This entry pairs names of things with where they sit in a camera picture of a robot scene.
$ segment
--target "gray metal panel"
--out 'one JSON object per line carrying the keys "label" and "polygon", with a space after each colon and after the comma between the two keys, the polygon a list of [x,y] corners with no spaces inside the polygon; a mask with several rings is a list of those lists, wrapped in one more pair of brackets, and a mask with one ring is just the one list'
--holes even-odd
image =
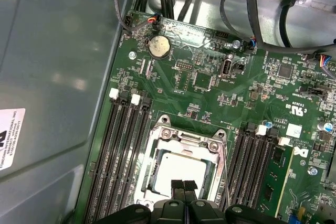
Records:
{"label": "gray metal panel", "polygon": [[0,171],[0,222],[55,223],[76,204],[119,24],[112,0],[0,0],[0,10],[0,109],[26,108]]}

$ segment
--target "capacitor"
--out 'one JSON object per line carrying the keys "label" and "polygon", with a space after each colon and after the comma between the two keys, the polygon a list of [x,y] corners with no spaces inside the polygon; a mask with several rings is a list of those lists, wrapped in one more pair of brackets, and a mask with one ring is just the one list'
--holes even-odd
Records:
{"label": "capacitor", "polygon": [[267,120],[263,120],[263,123],[262,123],[264,126],[266,126],[266,128],[270,129],[273,127],[273,123],[270,122],[270,121],[267,121]]}
{"label": "capacitor", "polygon": [[232,41],[232,48],[233,49],[239,49],[241,46],[241,42],[239,40]]}
{"label": "capacitor", "polygon": [[320,122],[320,123],[317,125],[317,128],[318,128],[320,131],[332,132],[333,126],[332,126],[331,123]]}
{"label": "capacitor", "polygon": [[315,176],[315,175],[317,175],[317,173],[318,173],[316,167],[313,167],[313,166],[310,166],[310,167],[308,168],[308,171],[307,171],[307,172],[308,172],[309,175],[312,175],[312,176]]}

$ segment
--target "screw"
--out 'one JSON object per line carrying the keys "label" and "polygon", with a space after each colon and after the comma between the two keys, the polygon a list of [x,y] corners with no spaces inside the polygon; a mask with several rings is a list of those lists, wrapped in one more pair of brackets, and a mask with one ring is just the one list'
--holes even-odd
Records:
{"label": "screw", "polygon": [[196,205],[199,206],[199,207],[204,207],[205,203],[203,201],[197,201]]}
{"label": "screw", "polygon": [[134,52],[134,51],[130,51],[128,53],[128,58],[130,58],[131,60],[134,60],[136,58],[136,56],[137,56],[137,53]]}
{"label": "screw", "polygon": [[298,0],[300,5],[303,5],[307,0]]}
{"label": "screw", "polygon": [[219,148],[219,146],[216,142],[211,142],[210,145],[209,145],[210,151],[216,152],[216,151],[218,151],[218,148]]}
{"label": "screw", "polygon": [[240,207],[233,207],[232,211],[237,213],[243,212],[243,210]]}
{"label": "screw", "polygon": [[240,43],[239,40],[234,40],[234,41],[232,41],[232,47],[233,47],[234,49],[238,49],[238,48],[240,48],[240,46],[241,46],[241,43]]}
{"label": "screw", "polygon": [[309,175],[315,176],[315,175],[317,175],[317,173],[318,173],[318,170],[315,167],[311,166],[311,167],[308,168],[308,174]]}
{"label": "screw", "polygon": [[172,207],[177,207],[178,203],[173,201],[173,202],[170,202],[169,205]]}
{"label": "screw", "polygon": [[161,137],[163,139],[170,139],[172,136],[172,132],[168,129],[164,129],[162,132],[161,132]]}

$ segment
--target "logo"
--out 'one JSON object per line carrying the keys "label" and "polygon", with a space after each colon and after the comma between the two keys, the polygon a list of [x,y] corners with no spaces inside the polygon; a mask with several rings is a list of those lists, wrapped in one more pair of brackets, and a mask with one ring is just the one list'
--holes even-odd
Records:
{"label": "logo", "polygon": [[291,109],[290,113],[297,116],[303,116],[307,112],[307,109],[291,104],[286,104],[286,108]]}
{"label": "logo", "polygon": [[2,151],[5,147],[7,131],[0,133],[0,151]]}
{"label": "logo", "polygon": [[309,153],[308,149],[300,149],[299,147],[294,147],[294,155],[300,155],[301,157],[307,157]]}

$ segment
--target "integrated circuit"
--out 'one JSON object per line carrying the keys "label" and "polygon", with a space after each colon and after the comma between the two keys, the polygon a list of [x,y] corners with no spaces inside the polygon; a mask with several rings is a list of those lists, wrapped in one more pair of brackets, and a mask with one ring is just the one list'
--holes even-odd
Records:
{"label": "integrated circuit", "polygon": [[209,91],[211,87],[211,79],[212,77],[209,74],[197,72],[193,82],[193,87],[199,88],[203,91]]}
{"label": "integrated circuit", "polygon": [[268,200],[268,201],[271,201],[272,194],[273,194],[273,189],[269,185],[266,185],[266,188],[265,188],[265,191],[264,191],[265,199]]}
{"label": "integrated circuit", "polygon": [[292,71],[293,67],[291,65],[281,64],[278,76],[289,79],[291,77]]}
{"label": "integrated circuit", "polygon": [[277,163],[281,162],[282,159],[282,154],[283,154],[283,150],[280,148],[275,148],[274,153],[273,153],[273,160]]}

